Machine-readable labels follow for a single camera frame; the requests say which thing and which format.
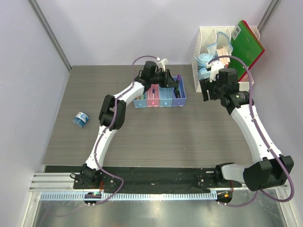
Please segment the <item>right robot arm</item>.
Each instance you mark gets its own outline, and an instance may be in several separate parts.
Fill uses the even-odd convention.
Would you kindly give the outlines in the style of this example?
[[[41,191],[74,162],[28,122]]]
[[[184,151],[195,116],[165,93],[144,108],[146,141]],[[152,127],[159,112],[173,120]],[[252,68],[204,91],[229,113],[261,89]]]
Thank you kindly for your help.
[[[274,145],[260,122],[249,92],[240,91],[237,77],[235,69],[210,69],[210,76],[199,81],[203,100],[220,100],[238,124],[253,160],[251,166],[235,163],[217,165],[214,182],[224,187],[233,180],[245,184],[251,191],[281,186],[285,184],[294,161]]]

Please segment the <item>light blue drawer box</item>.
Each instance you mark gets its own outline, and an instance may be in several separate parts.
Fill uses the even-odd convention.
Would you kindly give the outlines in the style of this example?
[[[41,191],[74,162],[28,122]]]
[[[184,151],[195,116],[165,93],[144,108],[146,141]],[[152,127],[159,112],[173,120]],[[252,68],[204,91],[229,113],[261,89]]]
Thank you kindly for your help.
[[[147,98],[145,100],[141,100],[140,96],[133,100],[133,104],[135,108],[146,108],[147,107]]]

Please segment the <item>blue white tape roll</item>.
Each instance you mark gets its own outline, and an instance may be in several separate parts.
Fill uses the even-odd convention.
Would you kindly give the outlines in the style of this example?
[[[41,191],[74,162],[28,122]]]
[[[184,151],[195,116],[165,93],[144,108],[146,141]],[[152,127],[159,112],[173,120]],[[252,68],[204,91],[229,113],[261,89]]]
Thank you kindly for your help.
[[[74,125],[83,128],[88,121],[89,121],[89,116],[86,113],[79,111],[74,117],[72,122]]]

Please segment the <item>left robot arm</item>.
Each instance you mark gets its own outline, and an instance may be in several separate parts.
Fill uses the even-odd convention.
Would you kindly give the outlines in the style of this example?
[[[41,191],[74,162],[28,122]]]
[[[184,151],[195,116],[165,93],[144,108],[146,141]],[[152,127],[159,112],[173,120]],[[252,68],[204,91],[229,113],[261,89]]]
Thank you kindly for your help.
[[[125,122],[127,106],[138,96],[144,94],[152,85],[159,85],[163,88],[177,86],[172,78],[169,69],[166,68],[168,60],[157,58],[157,61],[146,61],[144,67],[133,79],[132,83],[115,95],[106,95],[99,113],[99,131],[95,144],[82,165],[80,173],[75,182],[88,186],[91,189],[97,188],[101,183],[104,158],[108,147],[116,132],[121,129]]]

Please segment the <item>green cap black highlighter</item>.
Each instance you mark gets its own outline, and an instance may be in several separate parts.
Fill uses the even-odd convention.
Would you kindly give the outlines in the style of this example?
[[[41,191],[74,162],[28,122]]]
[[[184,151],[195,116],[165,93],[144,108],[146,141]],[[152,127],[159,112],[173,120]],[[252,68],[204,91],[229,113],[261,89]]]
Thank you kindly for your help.
[[[178,95],[177,95],[177,91],[178,91],[178,89],[177,89],[177,88],[173,88],[173,93],[174,93],[174,95],[175,95],[175,97],[176,97],[176,98],[178,97]]]

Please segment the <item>purple cap black highlighter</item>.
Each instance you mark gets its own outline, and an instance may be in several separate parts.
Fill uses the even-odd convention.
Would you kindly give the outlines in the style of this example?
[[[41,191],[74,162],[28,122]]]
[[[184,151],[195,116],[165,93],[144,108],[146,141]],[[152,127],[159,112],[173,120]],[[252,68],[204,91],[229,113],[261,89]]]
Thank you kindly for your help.
[[[178,76],[177,76],[177,89],[178,89],[178,91],[177,91],[177,93],[179,92],[179,83],[180,83],[180,79],[181,79],[181,75],[179,74]]]

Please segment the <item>pink drawer box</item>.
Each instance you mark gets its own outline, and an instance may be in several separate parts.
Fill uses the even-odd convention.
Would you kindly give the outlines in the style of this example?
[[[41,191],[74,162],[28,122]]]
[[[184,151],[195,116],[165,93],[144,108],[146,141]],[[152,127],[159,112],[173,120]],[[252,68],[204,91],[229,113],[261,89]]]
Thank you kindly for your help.
[[[159,103],[159,85],[153,84],[151,85],[151,88],[147,91],[147,106],[158,107]]]

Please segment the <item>purple drawer box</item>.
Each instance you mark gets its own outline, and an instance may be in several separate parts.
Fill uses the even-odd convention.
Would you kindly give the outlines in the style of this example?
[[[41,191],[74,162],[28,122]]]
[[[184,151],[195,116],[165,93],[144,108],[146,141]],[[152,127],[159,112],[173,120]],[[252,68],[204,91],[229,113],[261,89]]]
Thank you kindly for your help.
[[[186,104],[187,97],[186,97],[186,93],[185,93],[182,76],[180,79],[179,92],[177,93],[177,95],[178,95],[178,97],[176,98],[173,93],[173,88],[172,88],[172,96],[173,96],[172,106],[184,106]]]

